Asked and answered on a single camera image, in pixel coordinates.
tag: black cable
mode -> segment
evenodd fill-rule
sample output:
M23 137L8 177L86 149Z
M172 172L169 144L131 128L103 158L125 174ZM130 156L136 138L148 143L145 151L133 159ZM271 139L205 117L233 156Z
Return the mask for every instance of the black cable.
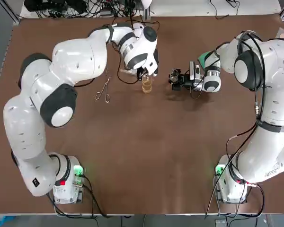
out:
M241 214L242 216L244 217L248 217L248 218L258 218L261 216L261 214L263 213L263 210L264 210L264 207L265 207L265 194L264 194L264 191L262 189L262 187L260 185L257 184L257 188L261 191L262 193L262 207L261 207L261 210L258 214L256 215L249 215L249 214Z
M97 200L96 200L96 198L95 198L94 193L92 192L92 190L89 189L89 187L87 187L86 185L83 185L83 188L87 189L88 192L91 194L91 196L92 196L93 200L95 201L95 204L96 204L96 206L97 206L97 208L98 208L100 214L101 214L103 217L105 217L105 218L109 218L110 216L108 216L107 214L103 213L103 211L101 210L101 208L100 208L100 206L99 206L99 204L98 204L98 202L97 202Z
M224 19L224 18L226 18L226 17L229 16L229 14L227 14L227 15L225 15L225 16L217 17L217 15L218 15L217 8L216 8L215 5L212 3L212 0L209 0L209 2L210 2L210 4L214 7L214 10L216 11L215 18L216 18L217 20ZM228 4L230 4L231 7L233 7L233 8L236 8L236 7L237 7L237 3L238 3L237 12L236 12L236 16L237 16L237 15L238 15L238 10L239 10L239 7L240 7L240 2L239 2L239 1L236 1L236 0L226 0L226 2L227 2Z
M215 18L216 18L217 20L224 19L224 18L226 18L226 17L229 16L229 14L227 14L227 15L225 15L225 16L217 17L217 15L218 15L217 8L216 8L216 7L214 6L214 4L212 3L212 0L209 0L209 2L210 2L210 4L212 4L212 6L214 7L214 10L216 11Z
M129 18L131 20L131 24L132 24L132 29L133 29L133 1L132 0L128 0L129 1Z
M118 52L119 53L119 51L117 50L117 48L115 47L115 44L113 43L113 48L114 48L114 50L116 51L116 52ZM139 81L139 79L137 79L136 81L134 81L134 82L126 82L126 81L124 81L124 80L122 80L121 78L120 78L120 76L119 76L119 70L120 70L120 67L121 67L121 54L119 53L119 66L118 66L118 71L117 71L117 77L118 77L118 79L121 81L121 82L123 82L123 83L125 83L125 84L135 84L135 83L137 83L138 81Z
M145 24L158 24L158 29L157 29L157 31L159 31L159 29L160 29L160 22L159 22L159 21L147 22L147 21L139 21L139 20L136 20L136 19L133 19L133 21L139 22L139 23L143 23L144 25L145 25Z
M213 194L214 194L214 190L216 189L217 185L218 185L218 182L219 180L221 179L221 176L223 175L224 171L227 169L228 165L232 162L232 160L236 157L236 155L238 154L238 152L240 151L240 149L245 145L245 143L249 140L249 138L252 136L252 134L255 132L257 127L254 128L254 130L251 132L251 134L248 135L248 137L244 140L244 142L239 146L239 148L237 149L237 151L233 154L233 156L229 159L229 161L227 162L225 168L223 169L221 175L219 176L218 180L216 181L216 184L214 185L214 188L213 188L213 191L212 191L212 195L209 199L209 203L208 203L208 207L207 207L207 211L206 211L206 214L205 214L205 219L207 218L208 216L208 211L209 211L209 208L210 208L210 204L212 202L212 199L213 199Z
M82 84L82 85L75 85L74 87L85 87L87 85L90 85L92 82L94 82L95 78L93 78L90 82L86 83L86 84Z
M213 65L214 65L215 63L217 63L219 60L220 60L220 59L214 61L210 66L213 66ZM202 79L200 80L200 82L199 82L196 86L193 86L193 85L195 84L195 78L194 78L193 83L192 83L191 90L193 90L194 88L196 88L201 82L204 82L204 78L205 78L205 75L202 77ZM202 84L200 94L198 95L197 98L193 97L192 92L190 92L190 97L191 97L192 99L194 99L194 100L197 100L197 99L201 96L201 94L202 94L203 87L204 87L204 83Z
M236 13L236 16L237 16L238 15L238 10L239 10L239 7L240 7L240 2L236 1L236 0L226 0L226 2L228 4L230 4L230 6L233 7L233 8L236 8L237 7L237 3L238 3L237 13Z
M233 221L240 221L240 220L247 220L247 219L250 219L250 218L238 218L238 219L234 219L234 220L232 220L229 224L228 224L228 221L226 221L227 227L231 227L231 224L232 224Z
M202 83L204 81L204 78L205 78L205 76L202 77L202 79L200 80L200 82L196 86L192 86L191 90L193 91L194 88L196 88L200 83ZM204 83L202 83L201 91L200 91L198 97L193 97L193 93L192 92L190 92L190 97L192 99L194 99L194 100L197 100L201 96L201 94L202 94L203 86L204 86Z
M49 201L51 202L51 204L53 205L53 207L57 210L57 211L59 211L59 215L61 215L61 216L65 216L65 217L67 217L67 218L71 218L71 219L92 219L92 220L95 220L96 221L96 223L97 223L97 226L99 227L99 223L98 223L98 221L96 220L96 218L94 217L94 216L91 216L91 217L85 217L85 216L83 216L83 215L68 215L68 214L65 214L63 211L61 211L58 207L57 207L57 205L55 204L55 202L52 200L52 198L51 198L51 196L49 195L49 193L48 194L46 194L46 196L48 197L48 199L49 199Z
M256 40L254 39L254 37L252 37L250 34L248 34L248 36L251 38L251 40L254 42L254 44L256 45L259 53L260 53L260 58L262 61L262 67L263 67L263 89L262 89L262 102L261 102L261 110L260 110L260 115L259 115L259 119L261 120L262 114L263 114L263 109L264 109L264 100L265 100L265 88L266 88L266 71L265 71L265 62L264 62L264 57L263 57L263 53L261 51L261 48L259 47L259 44L256 42Z
M257 75L256 75L256 63L255 63L255 57L253 55L253 51L252 51L252 48L244 41L242 41L242 43L247 46L249 48L249 50L252 52L252 55L251 55L251 59L252 59L252 63L254 65L254 83L255 83L255 86L254 86L254 90L255 90L255 103L257 103Z
M240 197L239 204L238 204L238 207L237 207L235 216L233 216L233 217L229 216L230 218L235 218L235 217L238 215L238 211L239 211L239 207L240 207L240 205L241 205L242 197L243 197L243 195L244 195L245 187L246 187L246 182L244 181L243 192L242 192L242 195L241 195L241 197Z
M227 157L228 157L228 158L230 158L229 153L228 153L228 143L229 143L232 139L234 139L234 138L236 138L236 137L238 137L238 136L242 136L242 135L244 135L244 134L250 132L255 126L256 126L256 123L254 123L254 125L253 125L250 129L246 130L245 132L241 132L241 133L239 133L239 134L237 134L237 135L235 135L235 136L233 136L233 137L230 137L230 138L227 140L227 142L226 142L226 154L227 154Z

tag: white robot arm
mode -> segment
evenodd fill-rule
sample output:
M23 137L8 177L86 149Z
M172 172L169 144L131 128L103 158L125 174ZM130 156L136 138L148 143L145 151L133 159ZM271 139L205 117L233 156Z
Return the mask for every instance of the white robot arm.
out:
M234 157L218 184L224 202L240 203L245 200L246 184L284 171L284 39L262 42L253 32L243 32L221 45L218 57L221 67L233 73L242 86L265 90L260 112L255 100L257 124L250 142ZM229 157L223 156L219 169L228 161Z
M77 97L73 86L103 73L109 42L118 46L128 68L143 68L149 75L156 75L157 34L142 24L134 24L134 30L126 23L103 26L88 38L57 44L52 61L33 54L23 62L21 92L6 103L3 118L12 156L34 196L53 189L56 201L76 201L74 169L79 161L74 156L47 154L44 122L60 127L72 118Z

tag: wire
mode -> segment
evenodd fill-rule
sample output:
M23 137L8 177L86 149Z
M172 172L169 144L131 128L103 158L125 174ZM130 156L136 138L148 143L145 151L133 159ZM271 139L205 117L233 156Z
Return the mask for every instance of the wire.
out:
M228 157L228 158L230 158L229 153L228 153L228 143L229 143L232 139L234 139L234 138L236 138L236 137L238 137L238 136L242 136L242 135L244 135L244 134L250 132L255 126L256 126L256 123L254 123L254 125L253 125L250 129L246 130L245 132L239 133L239 134L237 134L237 135L235 135L235 136L233 136L233 137L230 137L230 138L227 140L227 142L226 142L226 154L227 154L227 157Z
M114 48L114 50L116 51L116 52L118 52L119 53L119 51L117 50L117 48L115 47L115 44L113 43L113 48ZM117 71L117 77L118 77L118 79L121 81L121 82L123 82L123 83L125 83L125 84L135 84L135 83L137 83L138 81L139 81L139 79L137 79L136 81L134 81L134 82L127 82L127 81L124 81L124 80L122 80L121 78L120 78L120 76L119 76L119 71L120 71L120 67L121 67L121 54L119 53L119 66L118 66L118 71Z
M244 217L248 217L248 218L258 218L261 216L261 214L263 213L263 210L264 210L264 207L265 207L265 194L264 194L264 191L262 189L262 187L260 185L257 184L257 188L261 191L262 193L262 207L261 207L261 210L259 211L258 214L256 215L249 215L249 214L241 214L242 216Z
M247 220L247 219L250 219L250 218L239 218L239 219L234 219L234 220L232 220L232 221L228 224L227 217L226 217L227 227L231 227L231 224L232 224L232 222L233 222L233 221L240 221L240 220Z
M146 214L144 215L144 218L143 218L143 226L142 227L145 226L145 219L146 219Z
M202 83L202 82L204 81L204 78L205 78L205 76L203 76L202 79L200 80L200 82L199 82L196 86L193 86L193 87L191 88L191 90L193 90L193 89L196 88L200 83ZM196 98L196 97L193 97L193 93L192 93L192 92L190 92L190 97L191 97L192 99L194 99L194 100L197 100L197 99L201 96L201 94L202 94L203 86L204 86L204 83L202 83L201 91L200 91L200 93L199 93L199 95L198 95L197 98Z
M154 22L147 22L147 21L139 21L139 20L136 20L136 19L133 19L133 21L135 21L135 22L139 22L139 23L143 23L143 24L158 24L158 29L157 29L157 31L159 31L159 29L160 29L160 22L159 21L154 21Z
M96 198L95 198L94 193L92 192L92 190L89 189L86 185L83 185L83 188L87 189L88 192L91 194L91 196L92 196L92 198L93 198L93 201L95 202L95 204L96 204L96 206L97 206L97 208L98 208L100 214L101 214L103 217L105 217L105 218L109 218L109 216L108 216L107 214L103 213L103 211L101 210L101 208L100 208L100 206L99 206L99 204L98 204L98 202L97 202L97 200L96 200Z
M260 53L260 58L262 61L262 69L263 69L263 88L262 88L262 102L261 102L261 110L260 110L260 115L259 115L259 120L261 120L262 114L263 114L263 109L264 109L264 101L265 101L265 88L266 88L266 71L265 71L265 62L264 62L264 57L263 57L263 53L261 51L261 48L259 47L259 44L256 42L256 40L250 35L248 34L248 36L251 38L251 40L254 42L254 44L256 45L259 53Z
M248 137L244 140L244 142L239 146L239 148L237 149L237 151L233 154L233 156L229 159L228 163L226 164L225 168L223 169L221 175L219 176L216 184L214 185L214 188L213 188L213 191L212 191L212 195L209 199L209 203L208 203L208 207L207 207L207 211L206 211L206 214L205 214L205 219L207 218L208 216L208 211L209 211L209 208L210 208L210 204L212 202L212 199L213 199L213 194L214 194L214 190L216 189L217 185L218 185L218 182L219 180L221 179L221 176L223 175L224 171L227 169L228 165L232 162L232 160L236 157L236 155L238 154L238 152L240 151L240 149L245 145L245 143L249 140L249 138L252 136L252 134L255 132L257 127L254 128L254 130L251 132L251 134L248 135Z
M243 192L242 192L242 195L241 195L241 197L240 197L239 204L238 204L238 206L237 206L237 210L236 210L235 216L233 216L233 217L230 217L230 216L229 216L230 218L235 218L235 217L238 215L239 207L240 207L241 202L242 202L242 197L243 197L244 192L245 192L245 187L246 187L246 182L244 181Z
M209 2L210 2L210 4L214 7L214 10L216 11L215 18L216 18L217 20L224 19L224 18L226 18L226 17L229 16L229 14L227 14L227 15L225 15L225 16L217 17L217 15L218 15L217 8L216 8L215 5L212 3L212 0L209 0ZM230 4L231 7L233 7L233 8L236 8L236 7L237 7L237 3L238 3L237 13L236 13L236 16L237 16L237 15L238 15L238 10L239 10L239 7L240 7L240 2L239 2L239 1L236 1L236 0L226 0L226 2L227 2L228 4Z
M87 85L90 85L92 82L94 82L95 78L93 78L90 82L86 83L86 84L82 84L82 85L75 85L74 87L85 87Z
M57 205L55 204L55 202L52 200L51 196L48 194L46 194L46 196L48 197L49 201L51 202L51 204L53 205L55 211L59 211L60 215L63 216L63 217L67 217L67 218L71 218L71 219L92 219L92 220L95 220L96 223L97 223L97 227L99 227L99 223L97 221L97 219L94 217L94 216L91 216L91 217L85 217L83 215L68 215L68 214L65 214L63 211L61 211Z
M220 59L218 59L218 60L214 61L214 62L213 62L210 66L208 66L208 67L213 66L213 65L214 65L215 63L217 63L219 60L220 60ZM196 87L197 87L197 86L198 86L201 82L204 82L204 78L205 78L205 75L202 77L202 79L200 80L200 82L199 82L196 86L193 86L193 85L195 84L195 78L194 78L193 83L192 83L191 90L193 90L194 88L196 88ZM191 98L192 98L192 99L194 99L194 100L197 100L197 99L201 96L201 94L202 94L203 87L204 87L204 83L202 84L200 94L198 95L198 97L197 97L197 98L193 97L192 92L190 92L190 96L191 96Z

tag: amber liquid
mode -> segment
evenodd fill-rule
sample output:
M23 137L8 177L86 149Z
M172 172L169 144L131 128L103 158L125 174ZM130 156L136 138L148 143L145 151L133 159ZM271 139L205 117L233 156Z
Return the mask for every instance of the amber liquid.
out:
M150 76L142 77L142 90L145 94L149 94L151 92L152 80Z

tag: black joint cap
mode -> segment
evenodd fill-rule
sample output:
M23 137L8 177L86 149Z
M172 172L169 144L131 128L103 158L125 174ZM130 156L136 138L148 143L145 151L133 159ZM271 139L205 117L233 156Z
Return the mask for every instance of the black joint cap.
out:
M55 127L52 124L53 115L63 107L72 108L73 113L76 108L76 90L68 85L61 84L54 92L52 92L42 103L40 107L40 115L46 124L50 127Z
M145 38L150 42L155 42L157 40L157 33L151 27L145 27L143 29L143 34Z
M42 54L42 53L31 54L23 60L22 65L21 65L21 69L20 69L20 78L18 80L18 87L20 89L21 89L21 79L22 79L22 75L23 75L25 69L27 68L27 66L30 63L32 63L33 61L39 60L39 59L47 59L47 60L50 61L50 59L45 54Z

